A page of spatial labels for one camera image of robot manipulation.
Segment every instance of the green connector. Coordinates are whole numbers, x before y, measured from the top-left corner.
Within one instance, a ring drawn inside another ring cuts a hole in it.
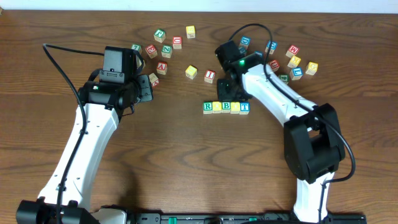
[[[169,218],[169,224],[177,224],[177,218]]]

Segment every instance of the wooden table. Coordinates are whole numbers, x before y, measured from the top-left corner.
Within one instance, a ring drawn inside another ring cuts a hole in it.
[[[43,43],[103,52],[105,46],[154,44],[159,55],[144,73],[159,75],[154,100],[122,119],[105,150],[93,187],[91,209],[116,203],[165,213],[254,213],[291,210],[296,179],[283,157],[282,128],[257,100],[249,115],[203,115],[216,100],[204,72],[224,77],[214,50],[240,26],[260,22],[274,33],[278,73],[285,56],[300,47],[300,66],[319,63],[314,77],[289,85],[338,112],[356,156],[355,176],[333,184],[332,212],[365,213],[369,223],[398,220],[398,17],[363,14],[51,12],[3,11],[0,17],[0,223],[14,223],[22,199],[35,200],[52,175],[72,130],[76,101],[42,50]],[[196,39],[185,26],[195,25]],[[157,28],[183,37],[183,49],[160,56]],[[264,50],[267,33],[247,28],[249,53]],[[75,86],[101,68],[99,56],[50,50]],[[198,68],[191,80],[189,65]],[[349,172],[345,159],[335,177]]]

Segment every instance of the wooden toy block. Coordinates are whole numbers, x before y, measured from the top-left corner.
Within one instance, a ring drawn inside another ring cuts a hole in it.
[[[205,82],[213,83],[214,77],[216,76],[216,72],[207,70],[205,73]]]
[[[149,75],[149,81],[150,81],[150,84],[152,84],[152,87],[155,87],[156,85],[159,84],[159,79],[157,78],[157,76],[154,73]]]
[[[157,56],[157,50],[156,50],[155,46],[153,46],[152,44],[150,46],[146,47],[145,51],[147,52],[147,54],[149,55],[150,58],[154,58]]]
[[[287,64],[287,66],[289,68],[295,68],[299,65],[300,61],[301,61],[301,58],[299,58],[296,55],[293,55],[292,59],[290,59],[289,64]]]
[[[299,80],[303,76],[303,70],[300,67],[293,68],[290,71],[290,79],[291,80]]]
[[[268,44],[267,44],[267,47],[266,47],[266,53],[268,52],[268,48],[269,48],[270,44],[271,44],[271,41],[268,40]],[[269,54],[273,54],[277,46],[278,46],[278,43],[272,41],[271,50],[270,50]]]
[[[156,41],[163,43],[163,41],[166,39],[166,32],[164,32],[164,30],[157,29],[154,34],[154,37]]]
[[[279,65],[277,60],[272,60],[268,64],[269,64],[269,66],[271,66],[271,69],[272,69],[273,72],[278,71],[278,69],[280,67],[280,65]]]
[[[221,110],[222,110],[221,102],[214,101],[213,102],[213,113],[221,113]]]
[[[230,113],[231,112],[231,103],[230,102],[222,102],[222,113]]]
[[[187,37],[189,39],[196,37],[195,26],[187,26]]]
[[[141,45],[133,44],[133,45],[131,46],[131,48],[132,48],[133,50],[138,50],[139,54],[142,54]]]
[[[173,37],[173,48],[182,49],[182,37]]]
[[[166,75],[167,73],[167,63],[159,62],[156,67],[156,71],[158,74]]]
[[[239,48],[239,52],[240,52],[241,54],[243,54],[244,56],[246,56],[247,51],[246,51],[246,49],[245,49],[244,47],[240,47],[240,48]]]
[[[251,39],[249,37],[243,36],[241,42],[239,43],[239,46],[244,47],[247,50],[250,44],[250,40]]]
[[[279,75],[279,79],[282,80],[286,85],[289,83],[289,75]]]
[[[241,112],[240,102],[231,102],[231,114],[239,114]]]
[[[310,62],[310,63],[308,63],[308,65],[305,69],[305,73],[308,75],[315,75],[317,70],[318,70],[318,64],[314,63],[314,62]]]
[[[169,45],[163,45],[162,47],[162,56],[170,58],[172,57],[173,49],[172,46]]]
[[[249,114],[250,112],[250,104],[249,103],[241,103],[241,111],[239,114]]]
[[[294,55],[297,55],[297,53],[299,52],[299,48],[298,47],[296,47],[296,46],[294,46],[294,45],[291,45],[290,47],[289,47],[289,49],[287,50],[287,52],[286,52],[286,56],[288,56],[288,57],[293,57]]]
[[[213,104],[211,102],[203,103],[203,114],[211,114],[213,113]]]
[[[264,54],[263,54],[262,52],[260,52],[260,51],[257,50],[257,51],[255,51],[254,53],[255,53],[256,55],[260,56],[261,59],[264,58]]]
[[[139,58],[137,56],[136,56],[136,58],[137,58],[137,67],[140,67],[141,66],[141,61],[139,60]],[[142,69],[144,69],[145,65],[146,65],[145,59],[142,59],[142,61],[144,62],[144,65],[142,66]]]
[[[196,75],[198,75],[198,70],[197,68],[195,68],[194,66],[190,65],[186,71],[185,71],[185,75],[190,78],[190,79],[194,79],[196,77]]]

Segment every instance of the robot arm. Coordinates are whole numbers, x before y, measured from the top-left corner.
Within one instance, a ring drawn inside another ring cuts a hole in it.
[[[104,105],[87,103],[85,105],[85,112],[88,121],[86,135],[80,143],[79,150],[68,172],[62,205],[66,206],[71,201],[75,201],[74,203],[78,207],[90,211],[91,190],[96,171],[98,170],[104,149],[119,124],[119,119],[115,109],[107,110]],[[57,203],[58,185],[72,150],[75,147],[76,140],[79,137],[81,122],[81,112],[77,108],[75,124],[60,162],[51,179],[38,196],[38,198],[44,198],[45,203]]]
[[[322,186],[325,180],[331,180],[338,163],[344,159],[345,152],[342,142],[322,126],[307,111],[283,95],[266,77],[264,64],[259,56],[252,54],[244,57],[232,40],[216,50],[216,56],[233,82],[218,80],[218,97],[224,100],[246,100],[257,98],[284,127],[285,160],[297,177],[297,199],[294,213],[302,222],[317,223],[319,206],[322,197]],[[269,78],[280,89],[294,100],[299,100],[305,107],[329,119],[340,131],[335,110],[328,104],[318,106],[306,100],[283,83],[266,65]],[[227,86],[242,86],[243,92]],[[310,138],[308,132],[320,131],[318,136]],[[323,196],[321,217],[327,216],[326,199],[329,185],[326,185]]]
[[[67,172],[65,187],[60,188],[62,175],[79,138],[82,113],[76,111],[76,120],[67,146],[55,172],[41,190],[36,202],[23,200],[17,210],[17,222],[52,223],[57,215],[58,190],[62,190],[62,222],[87,224],[125,224],[127,213],[116,209],[100,210],[89,214],[93,182],[104,149],[116,130],[126,108],[134,112],[138,102],[152,100],[152,87],[147,75],[138,75],[135,50],[106,47],[104,68],[93,72],[85,85],[79,89],[79,100],[84,105],[87,127],[72,164]],[[99,82],[94,82],[99,75]]]
[[[248,72],[242,75],[243,88],[257,98],[281,123],[283,126],[285,122],[289,121],[292,117],[300,117],[307,112],[286,98],[280,93],[266,78],[264,74],[263,64],[256,65],[248,69]],[[267,65],[267,73],[271,75],[271,79],[287,92],[290,96],[293,96],[295,100],[300,102],[307,108],[313,108],[316,106],[315,103],[306,100],[296,92],[294,92],[289,86],[283,83],[272,71],[271,67]],[[318,222],[318,209],[321,200],[322,187],[321,184],[326,180],[332,179],[334,172],[324,174],[316,179],[312,184],[309,184],[306,180],[297,179],[297,199],[294,205],[294,213],[297,218],[302,222],[316,223]],[[326,210],[326,201],[328,195],[329,184],[326,185],[323,206],[322,206],[322,219],[324,219],[328,212]]]

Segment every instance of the white wall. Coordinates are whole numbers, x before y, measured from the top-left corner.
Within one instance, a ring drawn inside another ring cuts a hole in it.
[[[0,0],[3,9],[398,13],[397,0]]]

